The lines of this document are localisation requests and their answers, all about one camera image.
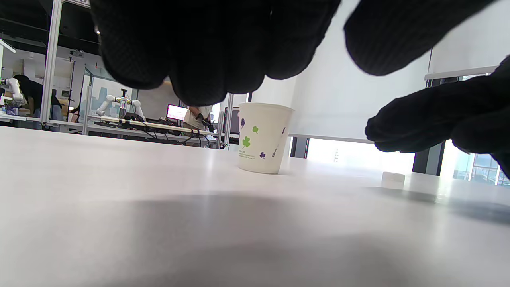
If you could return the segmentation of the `person's left hand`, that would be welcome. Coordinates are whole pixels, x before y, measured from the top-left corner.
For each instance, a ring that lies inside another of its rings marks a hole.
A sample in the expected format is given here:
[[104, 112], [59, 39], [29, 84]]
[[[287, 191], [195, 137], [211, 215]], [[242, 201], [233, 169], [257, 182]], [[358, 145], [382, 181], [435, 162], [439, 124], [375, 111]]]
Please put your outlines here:
[[[361, 0], [346, 20], [353, 63], [386, 76], [421, 57], [491, 0]], [[104, 67], [127, 87], [169, 78], [188, 106], [302, 73], [339, 0], [92, 0]]]

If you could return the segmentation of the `person's right hand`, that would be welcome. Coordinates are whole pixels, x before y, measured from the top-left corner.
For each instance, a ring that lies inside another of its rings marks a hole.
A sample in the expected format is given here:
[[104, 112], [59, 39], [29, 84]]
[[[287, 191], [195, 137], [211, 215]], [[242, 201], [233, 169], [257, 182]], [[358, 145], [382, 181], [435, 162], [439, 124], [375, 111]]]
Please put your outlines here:
[[396, 98], [365, 127], [383, 152], [416, 153], [452, 140], [468, 154], [489, 154], [509, 175], [510, 60], [493, 73]]

